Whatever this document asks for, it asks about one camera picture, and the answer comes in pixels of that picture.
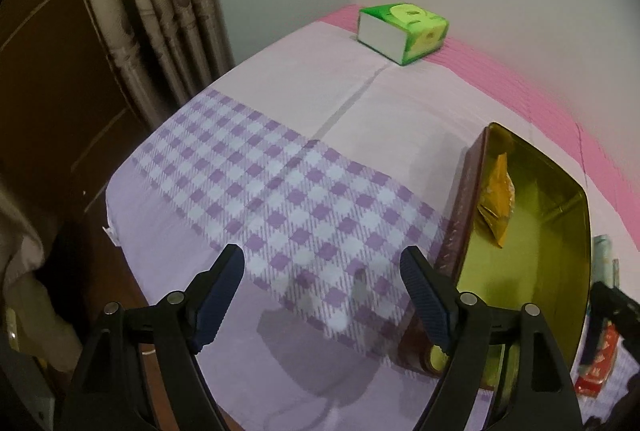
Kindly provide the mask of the red snack packet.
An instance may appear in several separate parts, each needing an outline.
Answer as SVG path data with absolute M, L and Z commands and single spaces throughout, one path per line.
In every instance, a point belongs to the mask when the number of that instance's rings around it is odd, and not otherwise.
M 609 321 L 601 333 L 593 362 L 579 368 L 579 375 L 574 383 L 578 395 L 595 399 L 600 394 L 614 369 L 619 339 L 620 334 Z

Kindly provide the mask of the pink purple checkered tablecloth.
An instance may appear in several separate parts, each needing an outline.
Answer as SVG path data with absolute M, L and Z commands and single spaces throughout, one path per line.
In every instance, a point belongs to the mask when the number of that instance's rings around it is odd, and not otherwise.
M 401 67 L 348 6 L 265 48 L 158 128 L 108 183 L 107 235 L 150 303 L 228 243 L 245 273 L 198 362 L 247 430 L 408 430 L 434 381 L 392 361 L 402 249 L 436 253 L 466 148 L 498 122 L 585 188 L 639 292 L 639 193 L 573 117 L 458 41 Z

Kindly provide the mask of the orange snack packet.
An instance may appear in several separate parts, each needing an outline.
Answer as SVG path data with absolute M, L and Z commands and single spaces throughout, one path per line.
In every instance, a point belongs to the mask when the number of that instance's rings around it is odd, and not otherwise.
M 508 171 L 508 154 L 498 154 L 480 190 L 477 211 L 499 248 L 506 244 L 506 231 L 515 208 L 515 187 Z

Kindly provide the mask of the green tissue box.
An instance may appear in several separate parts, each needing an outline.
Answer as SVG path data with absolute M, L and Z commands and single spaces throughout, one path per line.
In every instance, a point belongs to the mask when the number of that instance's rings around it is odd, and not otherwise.
M 360 8 L 357 40 L 396 62 L 411 64 L 444 44 L 449 21 L 410 3 Z

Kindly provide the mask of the gold toffee tin box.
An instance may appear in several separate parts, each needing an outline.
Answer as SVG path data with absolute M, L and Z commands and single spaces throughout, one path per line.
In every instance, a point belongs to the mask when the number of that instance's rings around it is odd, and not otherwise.
M 515 208 L 506 244 L 499 248 L 477 203 L 503 152 L 508 154 Z M 488 124 L 465 155 L 442 247 L 436 258 L 425 258 L 458 291 L 472 292 L 490 307 L 517 311 L 526 303 L 537 305 L 570 373 L 590 288 L 588 200 L 582 185 L 539 149 L 499 123 Z M 415 313 L 401 346 L 408 351 L 419 342 L 444 354 L 442 377 L 448 356 L 427 338 Z M 501 347 L 491 347 L 477 395 L 483 389 L 494 395 L 500 355 Z

